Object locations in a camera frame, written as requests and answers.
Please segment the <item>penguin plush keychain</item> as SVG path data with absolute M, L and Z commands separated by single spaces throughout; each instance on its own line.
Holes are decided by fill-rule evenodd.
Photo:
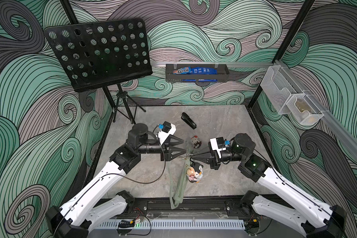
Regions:
M 203 165 L 198 162 L 192 162 L 186 171 L 186 176 L 191 183 L 199 182 L 203 177 Z

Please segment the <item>green fabric bag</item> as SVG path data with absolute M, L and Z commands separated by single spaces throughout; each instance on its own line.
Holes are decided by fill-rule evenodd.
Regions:
M 183 203 L 184 192 L 188 182 L 186 171 L 190 168 L 192 156 L 192 153 L 188 153 L 185 156 L 181 156 L 181 158 L 184 160 L 184 163 L 176 187 L 174 187 L 174 181 L 170 170 L 170 165 L 167 166 L 170 178 L 169 200 L 172 210 L 178 208 L 178 206 Z

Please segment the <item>red white plush keychain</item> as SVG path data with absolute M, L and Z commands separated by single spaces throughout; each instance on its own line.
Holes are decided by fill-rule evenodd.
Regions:
M 197 135 L 193 136 L 190 141 L 195 149 L 202 145 L 202 142 Z

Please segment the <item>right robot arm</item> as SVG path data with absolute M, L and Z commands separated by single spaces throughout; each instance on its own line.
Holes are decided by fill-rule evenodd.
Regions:
M 341 238 L 345 235 L 347 212 L 339 205 L 329 205 L 306 193 L 286 179 L 259 154 L 249 135 L 238 133 L 227 141 L 213 138 L 208 146 L 190 158 L 217 170 L 220 165 L 238 162 L 238 170 L 248 179 L 269 189 L 287 205 L 248 191 L 239 207 L 246 215 L 269 217 L 299 232 L 305 238 Z

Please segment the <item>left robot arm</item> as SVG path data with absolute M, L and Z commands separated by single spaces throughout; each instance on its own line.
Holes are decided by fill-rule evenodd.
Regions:
M 46 212 L 49 231 L 54 238 L 86 238 L 108 219 L 131 212 L 135 198 L 126 190 L 100 205 L 100 199 L 141 161 L 142 154 L 159 154 L 163 162 L 186 153 L 179 148 L 183 140 L 176 137 L 176 126 L 164 122 L 152 132 L 145 124 L 134 124 L 125 143 L 115 150 L 100 172 L 62 206 Z

